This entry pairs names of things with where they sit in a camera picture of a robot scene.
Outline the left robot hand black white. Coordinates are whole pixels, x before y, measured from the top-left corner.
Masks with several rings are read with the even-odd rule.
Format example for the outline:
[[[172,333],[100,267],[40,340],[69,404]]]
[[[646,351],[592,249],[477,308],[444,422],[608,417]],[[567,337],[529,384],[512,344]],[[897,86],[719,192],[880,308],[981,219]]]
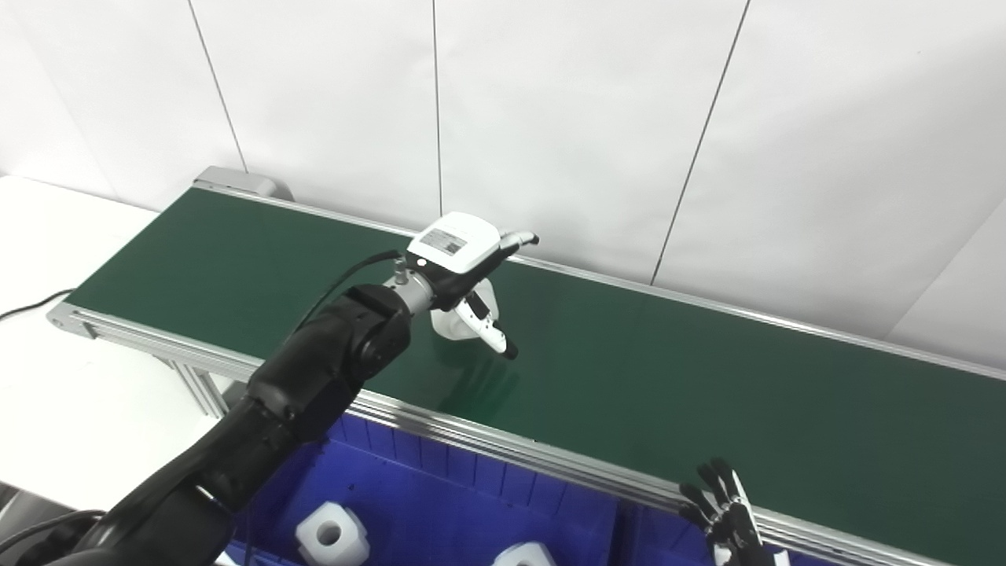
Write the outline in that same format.
[[[481,340],[506,359],[517,358],[514,341],[499,325],[489,276],[521,248],[535,246],[531,230],[502,233],[479,216],[452,211],[407,245],[405,264],[391,281],[413,313],[431,313],[435,333],[446,340]]]

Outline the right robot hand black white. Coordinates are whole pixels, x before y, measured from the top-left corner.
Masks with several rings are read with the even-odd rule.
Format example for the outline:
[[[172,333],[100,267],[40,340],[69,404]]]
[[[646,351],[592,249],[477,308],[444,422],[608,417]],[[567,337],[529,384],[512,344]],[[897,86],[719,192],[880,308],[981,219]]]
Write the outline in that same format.
[[[696,467],[708,491],[683,483],[679,515],[702,530],[715,565],[790,565],[787,550],[762,540],[754,511],[739,474],[723,458],[711,458]]]

